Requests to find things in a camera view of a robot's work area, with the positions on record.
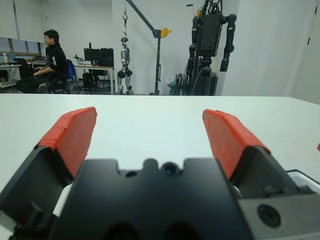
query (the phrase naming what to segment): short black hair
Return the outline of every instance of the short black hair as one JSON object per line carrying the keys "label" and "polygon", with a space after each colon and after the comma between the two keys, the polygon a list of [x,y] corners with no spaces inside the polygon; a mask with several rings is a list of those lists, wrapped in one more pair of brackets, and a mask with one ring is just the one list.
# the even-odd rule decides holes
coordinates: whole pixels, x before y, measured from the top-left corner
{"label": "short black hair", "polygon": [[50,30],[44,32],[43,35],[48,36],[48,38],[50,38],[50,39],[54,39],[54,42],[56,44],[59,43],[59,33],[56,30],[50,29]]}

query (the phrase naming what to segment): door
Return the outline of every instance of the door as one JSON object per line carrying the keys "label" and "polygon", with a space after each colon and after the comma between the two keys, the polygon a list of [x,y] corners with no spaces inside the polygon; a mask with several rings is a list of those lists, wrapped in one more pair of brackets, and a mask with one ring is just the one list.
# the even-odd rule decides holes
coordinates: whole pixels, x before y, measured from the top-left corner
{"label": "door", "polygon": [[320,105],[320,0],[293,97]]}

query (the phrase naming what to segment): humanoid robot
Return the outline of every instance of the humanoid robot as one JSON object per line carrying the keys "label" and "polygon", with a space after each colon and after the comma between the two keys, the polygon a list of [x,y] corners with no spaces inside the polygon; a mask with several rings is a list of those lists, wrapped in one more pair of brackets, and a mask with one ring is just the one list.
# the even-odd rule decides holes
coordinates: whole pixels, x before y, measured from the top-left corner
{"label": "humanoid robot", "polygon": [[127,46],[128,38],[123,37],[121,39],[122,42],[122,49],[121,49],[121,62],[122,62],[122,69],[118,71],[117,80],[118,80],[118,90],[120,95],[124,95],[124,87],[122,86],[122,79],[125,78],[125,85],[127,95],[133,95],[134,92],[132,90],[132,86],[130,86],[130,79],[132,75],[132,71],[128,68],[130,63],[130,50]]}

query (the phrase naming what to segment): window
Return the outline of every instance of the window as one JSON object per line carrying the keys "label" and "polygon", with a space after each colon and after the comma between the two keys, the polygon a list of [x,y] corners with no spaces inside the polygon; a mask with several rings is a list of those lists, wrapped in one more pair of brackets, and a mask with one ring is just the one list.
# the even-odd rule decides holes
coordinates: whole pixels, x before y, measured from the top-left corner
{"label": "window", "polygon": [[39,42],[0,37],[0,55],[3,53],[21,56],[41,56]]}

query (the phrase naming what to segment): man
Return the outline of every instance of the man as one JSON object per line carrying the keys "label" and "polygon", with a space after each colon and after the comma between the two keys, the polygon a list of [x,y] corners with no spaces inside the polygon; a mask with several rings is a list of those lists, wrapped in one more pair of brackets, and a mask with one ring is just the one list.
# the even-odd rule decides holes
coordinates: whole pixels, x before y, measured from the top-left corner
{"label": "man", "polygon": [[[66,72],[66,55],[60,47],[58,32],[53,29],[46,31],[44,41],[49,50],[45,67],[35,68],[36,72],[33,76],[21,79],[16,83],[17,89],[25,94],[48,92],[48,85],[57,77],[56,73]],[[43,83],[46,83],[46,86],[39,87]]]}

